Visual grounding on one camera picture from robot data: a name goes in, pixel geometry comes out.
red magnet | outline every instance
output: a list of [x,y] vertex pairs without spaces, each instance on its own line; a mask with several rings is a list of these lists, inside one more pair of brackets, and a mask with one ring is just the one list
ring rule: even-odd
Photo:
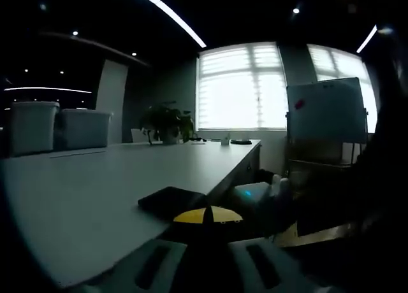
[[299,101],[296,102],[295,104],[295,109],[299,110],[300,108],[302,108],[305,105],[305,100],[301,99]]

window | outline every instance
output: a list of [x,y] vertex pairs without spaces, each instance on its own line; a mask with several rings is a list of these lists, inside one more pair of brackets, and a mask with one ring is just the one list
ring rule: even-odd
[[317,80],[358,77],[365,109],[368,111],[368,132],[375,131],[377,106],[370,77],[363,61],[358,56],[325,46],[308,45]]
[[200,54],[196,126],[284,129],[286,81],[275,43],[229,46]]

chair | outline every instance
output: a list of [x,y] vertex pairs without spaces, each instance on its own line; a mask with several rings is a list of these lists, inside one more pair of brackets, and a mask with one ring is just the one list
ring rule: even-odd
[[56,102],[17,102],[11,106],[11,154],[48,152],[54,149]]
[[111,113],[65,109],[60,116],[64,149],[100,148],[108,145]]

white table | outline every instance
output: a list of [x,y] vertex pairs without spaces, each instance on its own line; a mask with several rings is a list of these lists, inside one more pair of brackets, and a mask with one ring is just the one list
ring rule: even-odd
[[3,177],[28,248],[55,283],[68,287],[166,229],[138,209],[140,198],[167,186],[209,194],[259,144],[123,144],[54,152],[3,160]]

potted plant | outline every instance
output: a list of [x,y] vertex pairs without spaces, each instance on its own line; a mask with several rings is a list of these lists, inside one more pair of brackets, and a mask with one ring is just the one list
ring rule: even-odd
[[172,101],[151,106],[140,119],[139,128],[147,135],[150,144],[152,131],[155,140],[161,140],[167,145],[178,143],[180,135],[184,143],[193,136],[194,124],[190,111],[181,112],[168,106],[174,103],[175,101]]

